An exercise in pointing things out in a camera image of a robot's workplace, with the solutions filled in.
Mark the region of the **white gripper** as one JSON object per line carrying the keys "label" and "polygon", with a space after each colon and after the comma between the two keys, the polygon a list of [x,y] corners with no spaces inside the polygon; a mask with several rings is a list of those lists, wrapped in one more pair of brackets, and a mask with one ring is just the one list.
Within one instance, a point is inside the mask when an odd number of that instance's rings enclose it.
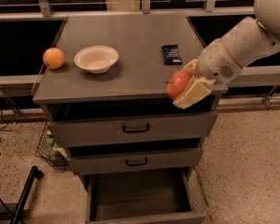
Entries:
{"label": "white gripper", "polygon": [[238,77],[243,68],[232,58],[221,38],[205,47],[198,60],[193,59],[183,68],[192,74],[185,90],[173,101],[181,109],[197,104],[212,91],[213,84],[227,84]]}

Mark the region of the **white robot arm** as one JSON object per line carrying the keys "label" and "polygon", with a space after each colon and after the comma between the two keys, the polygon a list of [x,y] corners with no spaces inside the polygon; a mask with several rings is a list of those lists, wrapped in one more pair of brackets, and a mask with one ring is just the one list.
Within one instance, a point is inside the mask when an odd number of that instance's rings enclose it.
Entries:
{"label": "white robot arm", "polygon": [[254,13],[183,67],[191,79],[173,100],[176,107],[185,109],[200,102],[216,84],[229,83],[254,61],[280,51],[280,0],[254,0]]}

